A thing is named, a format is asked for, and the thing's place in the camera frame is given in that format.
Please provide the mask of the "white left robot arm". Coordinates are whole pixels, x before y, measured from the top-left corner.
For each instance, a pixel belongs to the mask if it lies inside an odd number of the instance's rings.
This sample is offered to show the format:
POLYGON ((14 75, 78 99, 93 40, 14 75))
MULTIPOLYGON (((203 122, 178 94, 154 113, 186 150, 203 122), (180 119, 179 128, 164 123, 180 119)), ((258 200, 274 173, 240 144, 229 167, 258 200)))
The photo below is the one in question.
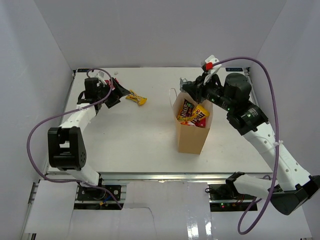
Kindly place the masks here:
POLYGON ((83 132, 102 105, 110 109, 130 94, 115 78, 110 80, 111 83, 107 83, 98 77, 86 78, 84 91, 78 95, 76 111, 47 133, 50 166, 69 173, 82 184, 89 184, 88 193, 96 200, 105 196, 106 187, 99 183, 99 173, 87 163, 83 132))

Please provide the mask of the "orange Skittles snack bag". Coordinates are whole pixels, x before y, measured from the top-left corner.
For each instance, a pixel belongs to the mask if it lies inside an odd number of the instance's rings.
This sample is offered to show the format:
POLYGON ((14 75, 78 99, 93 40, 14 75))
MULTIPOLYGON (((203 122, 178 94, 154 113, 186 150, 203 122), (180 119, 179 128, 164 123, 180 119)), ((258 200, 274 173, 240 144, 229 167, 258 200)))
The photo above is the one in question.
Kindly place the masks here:
POLYGON ((191 121, 180 121, 180 124, 185 126, 195 126, 195 123, 191 121))

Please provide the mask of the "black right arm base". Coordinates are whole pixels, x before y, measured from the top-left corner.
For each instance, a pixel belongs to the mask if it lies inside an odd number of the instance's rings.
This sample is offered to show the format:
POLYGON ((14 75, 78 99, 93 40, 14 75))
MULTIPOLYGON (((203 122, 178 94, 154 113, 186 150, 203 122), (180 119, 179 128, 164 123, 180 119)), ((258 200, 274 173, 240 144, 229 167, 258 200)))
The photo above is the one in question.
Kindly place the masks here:
POLYGON ((209 184, 204 191, 209 195, 211 201, 231 201, 239 204, 254 198, 248 194, 233 193, 226 184, 209 184))

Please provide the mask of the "yellow M&M's packet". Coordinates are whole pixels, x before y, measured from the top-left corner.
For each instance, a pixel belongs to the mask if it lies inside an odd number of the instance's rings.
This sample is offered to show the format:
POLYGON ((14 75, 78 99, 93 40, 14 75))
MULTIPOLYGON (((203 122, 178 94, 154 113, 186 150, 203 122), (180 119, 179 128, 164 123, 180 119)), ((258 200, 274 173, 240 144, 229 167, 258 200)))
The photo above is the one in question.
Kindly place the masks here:
POLYGON ((143 106, 147 102, 148 99, 146 97, 139 96, 132 89, 129 91, 130 94, 125 97, 127 100, 134 101, 138 106, 143 106))
POLYGON ((194 125, 198 125, 199 122, 210 116, 210 112, 206 110, 202 105, 198 104, 192 112, 191 122, 194 125))

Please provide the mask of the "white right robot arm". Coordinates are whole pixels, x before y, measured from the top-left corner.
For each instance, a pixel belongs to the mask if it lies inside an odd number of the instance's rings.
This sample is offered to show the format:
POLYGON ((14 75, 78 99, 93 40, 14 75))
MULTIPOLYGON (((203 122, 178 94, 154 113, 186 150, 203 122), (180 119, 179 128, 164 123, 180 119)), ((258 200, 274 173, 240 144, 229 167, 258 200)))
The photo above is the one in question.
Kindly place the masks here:
POLYGON ((226 119, 257 150, 276 177, 270 202, 283 215, 307 202, 320 190, 320 177, 311 175, 276 141, 276 134, 263 111, 250 101, 252 86, 240 73, 230 73, 224 84, 217 74, 206 80, 207 75, 196 80, 180 79, 180 90, 197 103, 205 100, 227 112, 226 119))

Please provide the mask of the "grey Himalaya candy packet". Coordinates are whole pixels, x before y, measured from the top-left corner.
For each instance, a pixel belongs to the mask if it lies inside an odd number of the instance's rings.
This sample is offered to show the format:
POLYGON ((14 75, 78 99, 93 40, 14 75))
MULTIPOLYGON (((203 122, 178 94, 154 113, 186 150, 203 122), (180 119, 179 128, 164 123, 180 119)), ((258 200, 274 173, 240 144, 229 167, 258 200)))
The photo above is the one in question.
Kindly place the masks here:
POLYGON ((180 78, 179 79, 179 90, 182 93, 189 93, 190 87, 192 87, 194 84, 193 81, 187 80, 186 78, 180 78))

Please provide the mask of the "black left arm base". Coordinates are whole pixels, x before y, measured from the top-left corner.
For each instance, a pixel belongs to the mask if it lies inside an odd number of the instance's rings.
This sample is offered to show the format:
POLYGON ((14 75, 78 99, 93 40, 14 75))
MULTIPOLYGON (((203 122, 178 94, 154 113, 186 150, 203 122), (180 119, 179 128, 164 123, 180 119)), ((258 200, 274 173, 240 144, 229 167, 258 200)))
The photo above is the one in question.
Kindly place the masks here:
POLYGON ((121 185, 102 185, 101 187, 107 189, 107 191, 80 185, 78 187, 76 200, 81 202, 100 201, 105 203, 114 200, 111 196, 112 194, 117 201, 120 201, 122 191, 121 185))

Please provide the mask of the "brown paper bag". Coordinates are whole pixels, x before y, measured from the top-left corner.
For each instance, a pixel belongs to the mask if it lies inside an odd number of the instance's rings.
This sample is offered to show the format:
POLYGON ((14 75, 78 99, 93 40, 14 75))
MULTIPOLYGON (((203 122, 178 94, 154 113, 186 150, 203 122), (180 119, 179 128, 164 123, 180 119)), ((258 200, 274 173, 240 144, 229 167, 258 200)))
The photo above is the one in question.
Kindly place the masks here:
POLYGON ((183 107, 184 100, 197 106, 197 103, 184 92, 177 93, 175 88, 169 90, 169 102, 173 111, 173 119, 175 122, 177 150, 179 153, 200 155, 203 146, 210 132, 213 120, 213 104, 205 100, 200 105, 209 112, 209 116, 205 118, 205 126, 199 127, 195 125, 183 125, 178 121, 179 110, 183 107))

